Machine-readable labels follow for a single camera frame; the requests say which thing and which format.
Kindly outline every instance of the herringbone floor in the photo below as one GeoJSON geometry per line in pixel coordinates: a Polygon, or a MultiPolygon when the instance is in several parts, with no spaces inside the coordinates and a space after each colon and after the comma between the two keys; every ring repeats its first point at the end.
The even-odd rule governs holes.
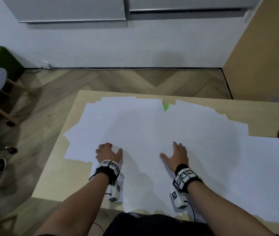
{"type": "MultiPolygon", "coordinates": [[[[23,122],[8,128],[0,123],[0,143],[19,152],[8,159],[0,185],[0,217],[18,214],[13,235],[32,235],[59,203],[29,198],[45,166],[79,89],[127,93],[229,99],[218,70],[42,70],[23,74],[21,83],[36,89],[37,97],[12,90],[2,108],[23,122]]],[[[116,212],[99,212],[105,229],[116,212]]],[[[8,225],[0,235],[8,234],[8,225]]],[[[101,235],[94,226],[90,235],[101,235]]]]}

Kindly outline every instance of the white paper sheet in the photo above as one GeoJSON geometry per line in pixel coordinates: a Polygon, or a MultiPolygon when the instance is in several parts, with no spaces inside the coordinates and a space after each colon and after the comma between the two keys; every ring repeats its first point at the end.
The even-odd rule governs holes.
{"type": "Polygon", "coordinates": [[[249,137],[247,124],[214,109],[177,101],[164,111],[160,99],[102,98],[88,103],[64,135],[70,142],[64,157],[92,162],[91,175],[99,144],[123,148],[118,180],[126,212],[184,212],[172,204],[174,174],[159,157],[171,157],[176,141],[186,146],[190,167],[208,187],[251,214],[279,222],[279,139],[249,137]]]}

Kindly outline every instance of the wooden wall panel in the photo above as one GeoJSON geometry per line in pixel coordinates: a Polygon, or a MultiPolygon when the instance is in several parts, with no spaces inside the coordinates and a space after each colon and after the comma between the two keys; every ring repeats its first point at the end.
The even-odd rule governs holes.
{"type": "Polygon", "coordinates": [[[279,98],[279,0],[264,0],[223,67],[234,99],[279,98]]]}

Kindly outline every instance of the forearm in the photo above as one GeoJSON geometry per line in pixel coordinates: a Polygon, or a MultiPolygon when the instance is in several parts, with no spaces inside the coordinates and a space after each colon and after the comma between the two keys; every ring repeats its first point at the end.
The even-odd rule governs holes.
{"type": "Polygon", "coordinates": [[[189,194],[216,236],[274,236],[245,210],[220,197],[202,182],[188,186],[189,194]]]}
{"type": "Polygon", "coordinates": [[[35,235],[87,235],[108,184],[109,177],[106,174],[95,175],[89,183],[63,201],[35,235]]]}

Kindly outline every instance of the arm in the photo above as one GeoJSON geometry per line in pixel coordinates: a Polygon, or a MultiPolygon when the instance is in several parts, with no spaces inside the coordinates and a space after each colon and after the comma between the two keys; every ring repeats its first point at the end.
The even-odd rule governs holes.
{"type": "MultiPolygon", "coordinates": [[[[180,164],[189,165],[187,151],[173,142],[173,156],[160,154],[170,170],[175,172],[180,164]]],[[[216,236],[275,236],[268,228],[245,210],[220,197],[204,183],[193,181],[188,186],[193,201],[216,236]]]]}
{"type": "MultiPolygon", "coordinates": [[[[110,143],[99,145],[96,150],[99,163],[107,159],[120,161],[122,149],[114,154],[111,148],[110,143]]],[[[63,201],[59,209],[47,219],[35,235],[87,235],[97,216],[108,184],[109,177],[106,174],[95,175],[90,182],[63,201]]]]}

